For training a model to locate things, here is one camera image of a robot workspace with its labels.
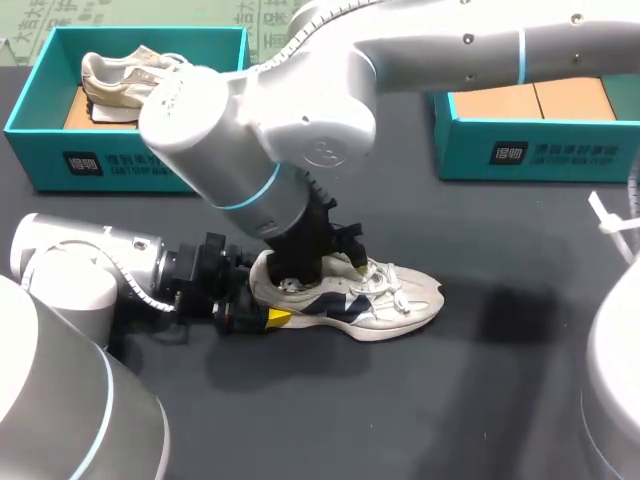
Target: shoe box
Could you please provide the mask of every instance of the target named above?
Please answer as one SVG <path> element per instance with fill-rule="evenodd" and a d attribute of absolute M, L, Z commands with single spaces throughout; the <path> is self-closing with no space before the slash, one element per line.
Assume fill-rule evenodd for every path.
<path fill-rule="evenodd" d="M 135 124 L 95 124 L 89 116 L 83 56 L 124 57 L 140 45 L 219 72 L 250 65 L 243 27 L 54 28 L 4 130 L 36 190 L 192 192 L 147 149 Z"/>
<path fill-rule="evenodd" d="M 431 96 L 443 180 L 626 183 L 640 147 L 640 77 Z"/>

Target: cardboard insert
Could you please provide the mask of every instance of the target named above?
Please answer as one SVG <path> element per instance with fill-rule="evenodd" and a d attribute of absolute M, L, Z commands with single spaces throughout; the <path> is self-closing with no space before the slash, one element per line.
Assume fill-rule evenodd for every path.
<path fill-rule="evenodd" d="M 462 118 L 616 120 L 598 78 L 457 92 L 453 96 L 456 113 Z"/>
<path fill-rule="evenodd" d="M 87 95 L 78 87 L 64 122 L 65 130 L 135 130 L 136 123 L 94 123 L 89 115 Z"/>

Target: shoe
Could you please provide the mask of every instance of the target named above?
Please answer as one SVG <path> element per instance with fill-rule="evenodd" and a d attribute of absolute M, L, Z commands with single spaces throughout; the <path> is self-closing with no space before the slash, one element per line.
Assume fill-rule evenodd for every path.
<path fill-rule="evenodd" d="M 356 340 L 373 342 L 409 333 L 427 324 L 444 305 L 433 278 L 369 259 L 361 276 L 344 255 L 323 258 L 323 278 L 305 287 L 297 280 L 274 285 L 262 252 L 251 268 L 249 284 L 256 301 L 293 313 L 282 328 L 336 327 Z"/>
<path fill-rule="evenodd" d="M 97 123 L 136 121 L 153 89 L 187 65 L 181 55 L 160 55 L 144 45 L 123 58 L 87 53 L 82 59 L 82 86 L 92 103 L 91 119 Z"/>

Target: cable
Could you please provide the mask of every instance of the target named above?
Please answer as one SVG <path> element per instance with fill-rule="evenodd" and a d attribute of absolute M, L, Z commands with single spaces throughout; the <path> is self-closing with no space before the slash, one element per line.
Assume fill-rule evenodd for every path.
<path fill-rule="evenodd" d="M 51 250 L 53 250 L 55 248 L 59 248 L 60 250 L 64 250 L 63 246 L 65 244 L 88 245 L 90 247 L 96 248 L 97 250 L 100 251 L 100 253 L 102 253 L 105 257 L 107 257 L 107 259 L 109 259 L 109 261 L 113 264 L 113 266 L 116 267 L 116 269 L 122 274 L 122 276 L 124 277 L 125 282 L 127 282 L 129 287 L 131 287 L 131 289 L 133 290 L 133 293 L 135 293 L 140 300 L 142 300 L 144 303 L 149 305 L 151 308 L 154 308 L 154 309 L 159 310 L 161 312 L 173 312 L 173 311 L 175 311 L 175 307 L 173 305 L 169 305 L 168 303 L 159 302 L 159 301 L 154 300 L 153 298 L 151 298 L 149 295 L 147 295 L 147 293 L 144 290 L 142 290 L 142 288 L 140 287 L 140 285 L 138 284 L 136 279 L 133 278 L 131 273 L 129 273 L 129 271 L 127 270 L 127 267 L 117 257 L 115 257 L 114 255 L 104 251 L 100 246 L 96 245 L 95 243 L 91 243 L 91 242 L 88 242 L 86 240 L 63 240 L 61 242 L 52 243 L 47 247 L 38 248 L 36 250 L 36 252 L 33 254 L 33 256 L 31 257 L 31 259 L 29 260 L 29 262 L 27 263 L 27 266 L 25 268 L 24 274 L 22 276 L 22 283 L 21 283 L 22 288 L 24 288 L 27 292 L 30 290 L 30 288 L 31 288 L 31 279 L 32 279 L 33 274 L 34 274 L 34 272 L 36 270 L 37 264 Z"/>
<path fill-rule="evenodd" d="M 255 73 L 262 73 L 282 65 L 286 60 L 291 58 L 296 53 L 302 44 L 306 42 L 311 35 L 317 32 L 321 27 L 327 23 L 335 20 L 338 17 L 351 13 L 354 10 L 359 10 L 376 3 L 382 3 L 386 0 L 351 0 L 342 5 L 335 5 L 329 8 L 327 11 L 323 11 L 315 15 L 307 24 L 298 31 L 298 33 L 289 40 L 280 52 L 278 52 L 271 60 L 267 60 L 264 63 L 251 67 L 250 70 L 254 70 Z"/>
<path fill-rule="evenodd" d="M 627 180 L 627 192 L 629 195 L 629 209 L 631 210 L 631 218 L 638 218 L 640 213 L 640 205 L 638 199 L 638 173 L 640 172 L 640 148 L 636 152 L 636 156 L 633 159 L 633 165 L 631 166 L 631 172 Z M 633 230 L 633 250 L 634 253 L 638 253 L 640 249 L 640 231 Z"/>

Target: teal shoe box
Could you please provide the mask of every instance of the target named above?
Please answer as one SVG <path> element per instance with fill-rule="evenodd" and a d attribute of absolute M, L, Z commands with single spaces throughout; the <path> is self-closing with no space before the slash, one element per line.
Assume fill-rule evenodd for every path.
<path fill-rule="evenodd" d="M 431 96 L 442 180 L 626 183 L 640 147 L 640 115 L 618 113 L 620 82 L 603 79 L 616 118 L 587 121 L 462 118 L 454 94 Z M 636 95 L 640 82 L 636 78 Z M 624 83 L 629 89 L 629 80 Z"/>
<path fill-rule="evenodd" d="M 137 130 L 65 130 L 87 52 L 124 57 L 139 45 L 177 53 L 219 72 L 249 67 L 243 27 L 57 27 L 5 127 L 38 191 L 191 192 L 144 145 Z"/>

